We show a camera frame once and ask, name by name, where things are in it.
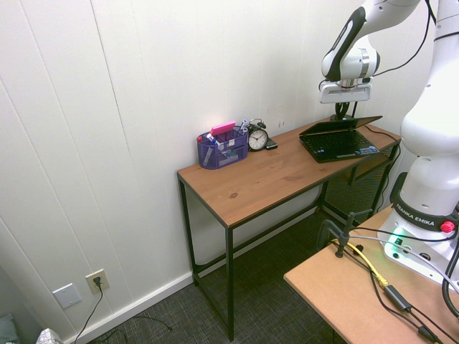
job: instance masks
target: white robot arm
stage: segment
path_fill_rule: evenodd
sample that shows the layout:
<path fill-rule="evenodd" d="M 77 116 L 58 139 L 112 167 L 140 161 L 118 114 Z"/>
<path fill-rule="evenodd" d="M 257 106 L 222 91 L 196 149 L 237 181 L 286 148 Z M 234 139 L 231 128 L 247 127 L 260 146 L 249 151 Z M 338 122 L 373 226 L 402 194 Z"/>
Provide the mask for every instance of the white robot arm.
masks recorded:
<path fill-rule="evenodd" d="M 379 56 L 369 53 L 372 48 L 368 45 L 360 47 L 364 43 L 362 37 L 402 22 L 419 2 L 368 0 L 351 15 L 323 59 L 322 72 L 327 81 L 320 87 L 321 102 L 369 99 L 371 76 L 378 68 Z M 430 76 L 401 127 L 402 142 L 418 158 L 396 195 L 392 213 L 382 230 L 430 240 L 447 239 L 451 230 L 458 230 L 459 109 L 455 99 L 459 96 L 458 80 L 459 1 L 439 0 Z M 422 242 L 387 234 L 378 234 L 378 237 L 397 240 L 407 249 L 421 253 L 442 271 L 451 270 L 450 261 L 454 254 L 459 254 L 459 248 L 455 250 L 459 245 L 457 240 Z M 429 265 L 413 260 L 390 244 L 384 245 L 384 253 L 396 263 L 443 284 L 445 296 L 448 284 Z M 459 284 L 459 268 L 448 274 Z M 448 305 L 459 317 L 459 311 L 451 306 Z"/>
<path fill-rule="evenodd" d="M 372 90 L 371 76 L 379 55 L 367 35 L 403 22 L 420 0 L 367 0 L 354 11 L 322 61 L 326 78 L 319 101 L 325 103 L 365 101 Z"/>

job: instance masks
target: laptop screen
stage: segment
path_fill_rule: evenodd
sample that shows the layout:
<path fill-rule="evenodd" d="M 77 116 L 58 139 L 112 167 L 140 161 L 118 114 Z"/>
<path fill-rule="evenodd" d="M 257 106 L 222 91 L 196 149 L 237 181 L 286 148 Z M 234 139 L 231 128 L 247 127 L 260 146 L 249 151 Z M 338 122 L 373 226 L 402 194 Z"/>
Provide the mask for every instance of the laptop screen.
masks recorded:
<path fill-rule="evenodd" d="M 320 122 L 309 129 L 304 130 L 300 135 L 327 133 L 336 130 L 350 130 L 356 129 L 368 123 L 374 122 L 382 118 L 382 116 L 350 118 L 348 120 L 330 120 L 327 122 Z"/>

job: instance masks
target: desk top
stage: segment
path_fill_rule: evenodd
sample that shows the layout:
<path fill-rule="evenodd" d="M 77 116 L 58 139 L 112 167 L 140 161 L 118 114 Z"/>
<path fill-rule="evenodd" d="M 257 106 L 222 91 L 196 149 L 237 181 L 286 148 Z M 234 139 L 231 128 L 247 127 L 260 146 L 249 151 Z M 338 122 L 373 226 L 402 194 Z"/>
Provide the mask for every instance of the desk top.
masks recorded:
<path fill-rule="evenodd" d="M 322 184 L 330 177 L 372 159 L 357 159 L 317 163 L 301 145 L 298 135 L 315 123 L 277 135 L 274 150 L 249 152 L 248 157 L 218 170 L 207 170 L 199 164 L 177 172 L 179 178 L 193 189 L 204 205 L 227 228 L 235 228 L 248 219 L 262 214 L 299 194 Z M 369 125 L 372 130 L 399 136 Z M 379 150 L 394 141 L 365 127 L 359 131 Z"/>
<path fill-rule="evenodd" d="M 390 207 L 386 208 L 365 221 L 362 226 L 378 229 L 390 211 Z M 368 231 L 356 230 L 355 233 L 372 235 Z M 459 338 L 459 325 L 443 302 L 440 285 L 389 261 L 384 257 L 379 242 L 351 239 L 351 243 L 364 246 L 364 253 L 370 262 L 408 302 L 423 311 L 454 338 Z M 369 272 L 346 254 L 341 259 L 336 258 L 335 251 L 335 246 L 329 245 L 285 274 L 284 279 L 348 343 L 429 343 L 417 334 L 412 325 L 381 306 Z M 381 288 L 379 291 L 383 300 L 392 306 Z M 450 294 L 457 307 L 459 295 L 454 292 Z M 451 343 L 450 339 L 428 321 L 425 323 L 444 343 Z"/>

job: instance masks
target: black metal frame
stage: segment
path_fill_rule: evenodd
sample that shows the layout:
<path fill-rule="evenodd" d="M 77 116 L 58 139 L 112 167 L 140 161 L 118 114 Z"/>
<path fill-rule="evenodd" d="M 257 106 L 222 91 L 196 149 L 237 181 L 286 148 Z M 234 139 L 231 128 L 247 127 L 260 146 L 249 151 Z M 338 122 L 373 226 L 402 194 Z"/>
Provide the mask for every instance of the black metal frame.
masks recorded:
<path fill-rule="evenodd" d="M 389 157 L 388 157 L 389 162 L 381 167 L 381 168 L 384 168 L 384 172 L 382 174 L 381 181 L 379 182 L 378 189 L 377 189 L 376 194 L 374 196 L 373 204 L 372 204 L 372 207 L 371 207 L 372 208 L 372 212 L 369 214 L 368 217 L 372 217 L 373 215 L 375 215 L 377 213 L 377 207 L 378 207 L 379 199 L 381 198 L 381 195 L 382 195 L 382 193 L 384 191 L 384 185 L 386 183 L 387 178 L 389 178 L 389 172 L 390 172 L 392 166 L 395 163 L 394 159 L 395 159 L 395 155 L 397 154 L 397 149 L 400 149 L 399 141 L 394 142 L 394 145 L 388 146 L 385 149 L 389 149 L 391 147 L 392 147 L 392 151 L 390 152 Z M 357 168 L 358 168 L 358 166 L 354 167 L 353 171 L 351 172 L 351 181 L 354 180 L 354 175 L 356 173 Z M 334 212 L 336 215 L 341 217 L 344 221 L 346 221 L 348 219 L 348 217 L 349 217 L 349 214 L 343 213 L 341 210 L 339 210 L 335 206 L 333 206 L 333 204 L 330 204 L 329 202 L 325 201 L 325 196 L 326 196 L 326 192 L 327 192 L 327 183 L 328 183 L 328 181 L 323 184 L 321 195 L 318 198 L 318 205 L 319 206 L 325 206 L 326 208 L 328 208 L 332 212 Z M 354 220 L 353 221 L 353 225 L 354 226 L 358 226 L 358 225 L 360 225 L 360 223 L 357 220 Z"/>
<path fill-rule="evenodd" d="M 386 166 L 386 169 L 384 171 L 384 175 L 382 178 L 382 181 L 379 185 L 378 191 L 377 191 L 377 197 L 375 197 L 374 204 L 377 204 L 377 201 L 379 200 L 379 197 L 381 196 L 382 189 L 384 188 L 384 181 L 387 178 L 387 175 L 389 174 L 389 166 L 393 164 L 393 154 L 394 150 L 392 150 L 390 159 L 391 163 Z M 355 168 L 357 165 L 359 165 L 362 161 L 358 161 L 355 164 L 349 166 L 345 171 L 347 171 L 349 168 Z M 296 219 L 300 215 L 306 213 L 307 211 L 313 209 L 315 206 L 321 206 L 324 203 L 323 197 L 325 195 L 326 191 L 326 185 L 327 185 L 327 180 L 333 178 L 336 176 L 336 174 L 329 176 L 326 180 L 322 180 L 321 182 L 311 184 L 307 188 L 289 196 L 288 198 L 282 200 L 281 202 L 277 204 L 273 204 L 272 206 L 266 208 L 265 210 L 261 211 L 260 213 L 254 214 L 253 216 L 250 216 L 249 218 L 239 222 L 238 224 L 234 226 L 227 226 L 225 222 L 218 216 L 217 213 L 215 213 L 212 208 L 199 196 L 199 194 L 193 190 L 193 188 L 179 175 L 177 174 L 177 178 L 179 181 L 179 188 L 180 188 L 180 196 L 181 196 L 181 205 L 182 209 L 184 212 L 184 223 L 185 223 L 185 228 L 186 228 L 186 237 L 188 241 L 188 248 L 189 248 L 189 254 L 191 258 L 191 268 L 192 268 L 192 276 L 193 276 L 193 284 L 197 287 L 201 288 L 201 291 L 203 292 L 204 296 L 207 298 L 209 301 L 209 304 L 212 306 L 212 308 L 215 310 L 215 312 L 218 314 L 219 318 L 222 320 L 222 322 L 225 324 L 227 327 L 228 331 L 228 339 L 230 342 L 234 340 L 235 336 L 235 324 L 234 324 L 234 318 L 235 318 L 235 306 L 234 306 L 234 268 L 233 268 L 233 260 L 234 260 L 234 254 L 235 252 L 245 248 L 246 246 L 250 245 L 251 243 L 257 241 L 258 239 L 264 237 L 266 234 L 269 234 L 272 231 L 275 231 L 279 227 L 283 226 L 284 224 L 287 224 L 288 222 Z M 238 245 L 237 247 L 234 247 L 234 242 L 233 242 L 233 231 L 239 227 L 242 226 L 243 224 L 263 215 L 264 213 L 268 212 L 269 210 L 272 210 L 276 207 L 278 207 L 281 204 L 284 204 L 285 202 L 294 199 L 295 197 L 304 194 L 305 192 L 311 190 L 312 188 L 318 186 L 318 185 L 323 185 L 323 190 L 321 192 L 321 195 L 318 197 L 318 199 L 312 203 L 310 206 L 307 206 L 306 208 L 298 211 L 292 216 L 289 216 L 287 219 L 282 220 L 281 222 L 277 223 L 276 225 L 270 227 L 269 229 L 266 229 L 262 233 L 259 233 L 258 235 L 254 236 L 253 238 L 247 240 L 246 242 L 243 242 L 242 244 Z M 219 257 L 213 259 L 212 261 L 199 265 L 196 264 L 196 260 L 194 257 L 194 248 L 193 248 L 193 239 L 191 235 L 191 226 L 189 222 L 189 212 L 188 212 L 188 204 L 186 202 L 186 190 L 185 190 L 185 185 L 189 187 L 189 189 L 196 195 L 196 197 L 200 200 L 200 202 L 207 208 L 207 210 L 210 211 L 210 213 L 218 220 L 218 222 L 224 227 L 225 230 L 225 241 L 226 241 L 226 249 L 225 253 L 220 255 Z M 337 209 L 337 214 L 339 214 L 340 217 L 343 219 L 347 218 L 347 215 L 345 214 L 340 214 L 341 212 L 338 211 Z M 203 272 L 204 270 L 212 267 L 218 262 L 221 262 L 223 259 L 226 259 L 226 275 L 227 275 L 227 311 L 226 314 L 224 310 L 222 310 L 218 305 L 217 301 L 215 300 L 214 296 L 210 292 L 210 290 L 206 287 L 204 284 L 203 279 L 199 276 L 199 273 Z"/>

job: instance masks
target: pen organizer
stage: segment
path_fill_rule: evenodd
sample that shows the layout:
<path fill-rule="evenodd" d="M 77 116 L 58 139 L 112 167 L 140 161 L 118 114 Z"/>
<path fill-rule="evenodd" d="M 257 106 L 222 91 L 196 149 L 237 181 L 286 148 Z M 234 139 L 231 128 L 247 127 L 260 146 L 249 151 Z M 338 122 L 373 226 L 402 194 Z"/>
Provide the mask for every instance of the pen organizer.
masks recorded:
<path fill-rule="evenodd" d="M 207 139 L 209 133 L 204 133 L 198 138 L 199 165 L 209 170 L 230 165 L 247 157 L 247 132 L 239 131 L 235 126 L 232 130 L 215 136 L 218 143 Z"/>

